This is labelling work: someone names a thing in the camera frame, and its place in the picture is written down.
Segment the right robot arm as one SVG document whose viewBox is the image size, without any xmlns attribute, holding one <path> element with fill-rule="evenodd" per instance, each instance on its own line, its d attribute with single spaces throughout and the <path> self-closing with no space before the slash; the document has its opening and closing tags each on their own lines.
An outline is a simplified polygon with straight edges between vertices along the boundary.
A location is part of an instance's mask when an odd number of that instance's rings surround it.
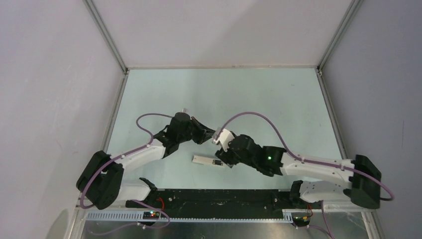
<svg viewBox="0 0 422 239">
<path fill-rule="evenodd" d="M 230 131 L 213 137 L 220 147 L 216 157 L 227 166 L 242 163 L 263 175 L 273 177 L 303 176 L 315 181 L 295 181 L 290 189 L 289 200 L 295 208 L 319 201 L 350 201 L 367 208 L 378 209 L 381 202 L 381 172 L 364 155 L 353 160 L 326 158 L 295 159 L 286 149 L 276 146 L 260 146 L 247 135 L 234 136 Z"/>
</svg>

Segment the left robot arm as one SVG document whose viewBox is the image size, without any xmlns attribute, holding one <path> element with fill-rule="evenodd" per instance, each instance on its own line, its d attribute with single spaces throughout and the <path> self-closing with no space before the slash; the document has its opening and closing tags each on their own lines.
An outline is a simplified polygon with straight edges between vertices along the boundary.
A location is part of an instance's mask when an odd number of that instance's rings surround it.
<svg viewBox="0 0 422 239">
<path fill-rule="evenodd" d="M 157 202 L 155 186 L 147 179 L 124 180 L 124 175 L 169 156 L 184 142 L 192 140 L 203 144 L 215 133 L 187 113 L 176 113 L 170 119 L 170 123 L 156 134 L 141 127 L 150 136 L 143 146 L 117 156 L 103 150 L 94 153 L 76 183 L 81 192 L 81 208 L 103 210 L 115 201 L 129 200 L 137 200 L 148 208 L 154 206 Z"/>
</svg>

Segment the white remote control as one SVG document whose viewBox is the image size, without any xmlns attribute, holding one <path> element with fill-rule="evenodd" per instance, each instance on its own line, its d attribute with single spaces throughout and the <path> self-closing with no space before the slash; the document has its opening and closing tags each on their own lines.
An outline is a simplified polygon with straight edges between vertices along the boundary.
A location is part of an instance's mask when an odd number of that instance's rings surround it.
<svg viewBox="0 0 422 239">
<path fill-rule="evenodd" d="M 213 165 L 213 163 L 212 163 L 213 160 L 219 160 L 219 159 L 205 157 L 205 156 L 199 156 L 199 155 L 194 155 L 193 156 L 193 159 L 192 159 L 192 162 L 193 163 L 196 163 L 196 164 L 206 165 L 206 166 L 214 166 L 214 167 L 220 167 L 220 168 L 227 167 L 227 165 L 225 163 L 224 163 L 224 166 Z"/>
</svg>

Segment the black battery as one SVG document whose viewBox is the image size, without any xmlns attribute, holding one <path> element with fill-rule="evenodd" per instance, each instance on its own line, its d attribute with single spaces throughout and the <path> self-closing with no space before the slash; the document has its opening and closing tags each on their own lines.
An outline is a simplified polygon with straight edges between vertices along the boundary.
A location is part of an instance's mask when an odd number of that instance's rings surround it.
<svg viewBox="0 0 422 239">
<path fill-rule="evenodd" d="M 224 163 L 221 160 L 213 160 L 212 163 L 213 165 L 224 166 Z"/>
</svg>

